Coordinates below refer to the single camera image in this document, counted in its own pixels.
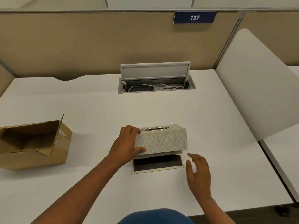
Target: hand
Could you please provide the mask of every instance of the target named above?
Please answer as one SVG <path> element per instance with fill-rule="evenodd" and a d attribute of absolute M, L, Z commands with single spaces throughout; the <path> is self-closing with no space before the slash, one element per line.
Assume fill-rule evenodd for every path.
<path fill-rule="evenodd" d="M 134 147 L 138 133 L 141 133 L 139 128 L 131 125 L 122 127 L 107 157 L 110 157 L 121 167 L 130 162 L 139 153 L 145 152 L 147 150 L 145 147 Z"/>
<path fill-rule="evenodd" d="M 190 154 L 192 162 L 196 165 L 196 172 L 193 173 L 190 160 L 186 161 L 187 181 L 189 188 L 199 204 L 212 199 L 211 196 L 211 174 L 209 166 L 204 157 L 198 154 Z"/>

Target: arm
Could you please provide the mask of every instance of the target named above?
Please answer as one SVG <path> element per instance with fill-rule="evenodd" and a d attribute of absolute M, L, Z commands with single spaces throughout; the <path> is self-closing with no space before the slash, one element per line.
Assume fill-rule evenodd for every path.
<path fill-rule="evenodd" d="M 108 156 L 31 224 L 81 224 L 102 189 L 118 169 L 130 162 L 139 152 L 146 150 L 144 147 L 134 148 L 138 133 L 139 128 L 130 125 L 122 127 Z"/>
<path fill-rule="evenodd" d="M 196 172 L 193 173 L 191 162 L 186 162 L 188 185 L 207 219 L 211 224 L 234 224 L 211 196 L 211 174 L 206 159 L 197 154 L 188 155 L 196 165 Z"/>

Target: person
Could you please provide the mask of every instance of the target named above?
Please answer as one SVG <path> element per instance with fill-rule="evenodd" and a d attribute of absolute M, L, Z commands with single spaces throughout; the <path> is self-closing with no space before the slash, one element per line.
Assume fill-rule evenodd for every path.
<path fill-rule="evenodd" d="M 111 177 L 120 167 L 130 162 L 137 154 L 145 152 L 144 147 L 134 147 L 139 128 L 128 125 L 122 127 L 118 138 L 114 141 L 108 155 L 78 183 L 64 193 L 32 224 L 81 224 L 87 216 L 95 200 Z M 217 205 L 211 196 L 211 175 L 204 157 L 188 154 L 196 165 L 193 173 L 191 162 L 186 161 L 187 182 L 195 199 L 204 211 L 211 224 L 232 224 L 230 219 Z M 193 223 L 185 215 L 171 209 L 157 209 L 132 213 L 119 224 L 159 224 L 159 223 Z"/>

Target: right hand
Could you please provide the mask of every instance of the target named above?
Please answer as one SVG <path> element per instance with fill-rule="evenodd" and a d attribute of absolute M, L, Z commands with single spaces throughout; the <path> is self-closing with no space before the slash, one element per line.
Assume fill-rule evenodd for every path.
<path fill-rule="evenodd" d="M 198 154 L 188 153 L 188 156 L 192 158 L 192 162 L 196 165 L 196 172 L 193 173 L 190 160 L 186 161 L 188 185 L 198 203 L 203 203 L 212 199 L 209 166 L 206 159 Z"/>

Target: blue shirt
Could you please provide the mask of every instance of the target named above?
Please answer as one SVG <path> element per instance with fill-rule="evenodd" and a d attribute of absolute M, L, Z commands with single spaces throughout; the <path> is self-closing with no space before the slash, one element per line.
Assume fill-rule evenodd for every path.
<path fill-rule="evenodd" d="M 182 213 L 162 208 L 150 211 L 134 212 L 123 218 L 118 224 L 194 224 Z"/>

